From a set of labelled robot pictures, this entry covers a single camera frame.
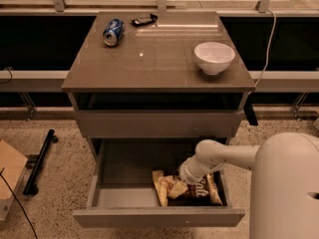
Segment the speckled floor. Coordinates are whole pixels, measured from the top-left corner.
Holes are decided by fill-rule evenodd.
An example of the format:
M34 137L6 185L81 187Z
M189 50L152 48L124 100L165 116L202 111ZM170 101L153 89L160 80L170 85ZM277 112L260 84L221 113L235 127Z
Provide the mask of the speckled floor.
M286 109L256 110L259 126L244 120L231 144L261 144L271 135L283 131L298 131L319 136L313 126L318 109L301 113L306 119L293 119ZM228 165L225 170L232 205L243 208L246 215L233 228L99 228L85 229L75 221L73 210L86 207L89 187L95 168L86 141L76 122L68 113L40 112L31 121L24 121L24 113L0 111L0 137L25 154L38 153L48 129L55 130L59 142L52 144L38 179L36 196L22 195L27 175L18 198L25 207L39 238L218 238L247 239L249 233L249 171ZM14 202L5 222L0 223L0 238L34 238L19 205Z

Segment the crumpled wrapper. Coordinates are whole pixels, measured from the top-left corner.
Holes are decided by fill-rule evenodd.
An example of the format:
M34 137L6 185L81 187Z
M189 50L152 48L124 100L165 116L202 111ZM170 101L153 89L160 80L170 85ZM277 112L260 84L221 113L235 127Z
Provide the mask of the crumpled wrapper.
M187 185L176 175L165 176L162 170L154 170L153 182L160 206L222 205L213 174L207 174L196 185Z

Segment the open drawer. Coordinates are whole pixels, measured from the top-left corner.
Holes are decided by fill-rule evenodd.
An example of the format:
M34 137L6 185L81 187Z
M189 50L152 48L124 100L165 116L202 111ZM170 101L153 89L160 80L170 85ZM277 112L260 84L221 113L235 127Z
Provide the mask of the open drawer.
M73 215L83 227L237 225L244 210L231 207L223 171L214 175L223 206L160 206L152 170L174 173L192 149L182 141L102 143L87 208Z

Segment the desk surface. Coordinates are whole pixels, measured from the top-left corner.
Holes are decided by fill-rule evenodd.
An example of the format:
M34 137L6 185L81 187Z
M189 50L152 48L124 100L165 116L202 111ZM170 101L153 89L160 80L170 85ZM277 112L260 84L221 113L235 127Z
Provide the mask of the desk surface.
M141 12L97 16L62 88L66 92L250 92L254 83L214 12L165 12L156 25L135 28ZM116 47L108 47L103 32L114 18L126 24ZM231 46L232 64L218 76L208 76L194 61L194 48L215 41Z

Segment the can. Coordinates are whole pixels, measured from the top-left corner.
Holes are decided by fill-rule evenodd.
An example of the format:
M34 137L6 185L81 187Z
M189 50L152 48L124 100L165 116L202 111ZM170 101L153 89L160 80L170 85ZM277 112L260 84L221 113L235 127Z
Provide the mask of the can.
M108 46L116 46L126 30L126 25L120 19L113 19L103 32L103 38Z

